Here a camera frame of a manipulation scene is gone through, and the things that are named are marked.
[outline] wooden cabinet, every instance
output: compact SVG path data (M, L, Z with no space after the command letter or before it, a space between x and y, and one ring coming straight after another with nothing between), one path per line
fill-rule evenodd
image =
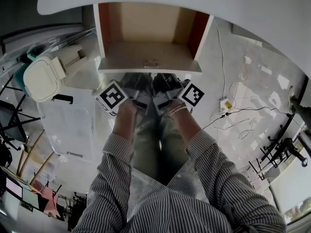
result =
M95 4L94 16L99 72L202 73L197 59L213 16L142 2Z

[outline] black chair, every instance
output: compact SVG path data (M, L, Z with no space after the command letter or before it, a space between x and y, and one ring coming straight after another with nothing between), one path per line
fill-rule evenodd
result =
M7 81L7 83L4 85L4 87L0 91L0 95L3 93L3 91L6 88L22 91L21 89L8 86L12 78L13 76L11 76L10 79ZM20 148L17 149L11 143L11 141L17 140L22 143L25 143L27 140L27 137L26 137L26 134L25 134L25 131L22 125L25 123L34 122L34 121L41 119L39 117L36 118L36 117L28 116L28 115L21 113L22 110L20 109L20 107L23 101L25 100L25 98L26 98L26 95L24 94L21 100L19 101L17 107L15 107L14 105L10 103L0 100L0 136L3 139L4 144L8 144L10 147L14 148L15 150L20 150ZM31 119L21 122L18 118L19 114L25 117L31 118Z

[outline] tile floor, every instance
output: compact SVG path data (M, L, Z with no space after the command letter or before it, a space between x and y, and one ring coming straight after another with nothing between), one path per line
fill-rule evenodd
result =
M218 18L216 21L224 51L225 97L230 99L234 107L240 109L247 107L258 109L269 106L281 112L287 112L288 90L292 85L295 92L299 94L305 77L304 73L289 59L261 48L254 41L232 35L230 23ZM82 42L84 49L89 51L87 53L89 63L73 78L70 86L96 89L112 77L112 75L99 75L96 71L100 57L98 46L94 46L95 41L96 38L91 36ZM190 78L205 92L199 106L192 113L202 127L210 124L211 117L218 118L219 99L223 97L224 87L222 61L217 28L213 23L199 58L203 75L179 77L180 79ZM5 78L0 80L0 84L5 82ZM12 102L16 103L16 92L8 92L10 94L3 94L1 99L12 99ZM29 114L37 113L36 104L31 99L26 99L22 108ZM114 118L105 113L97 104L95 115L94 160L85 162L70 159L57 166L56 179L53 183L55 187L62 184L62 190L67 194L73 191L83 194L88 191L97 173L96 167L101 160L101 149L112 131ZM219 146L237 165L237 169L246 171L249 167L248 161L253 162L257 157L262 156L259 148L268 144L267 136L274 136L279 125L286 121L286 115L280 114L277 110L243 111L219 119L216 124L213 124L214 128L209 126L205 130L215 139L219 138ZM228 128L237 123L239 123L237 126ZM28 133L41 129L40 123L25 126L25 131ZM247 132L245 132L241 135L241 132L246 130L250 130L249 134L246 136ZM12 169L14 169L18 164L20 152L12 151L12 155L14 159ZM258 192L262 192L267 187L266 183L257 181L254 173L251 174L250 179L255 181L254 186Z

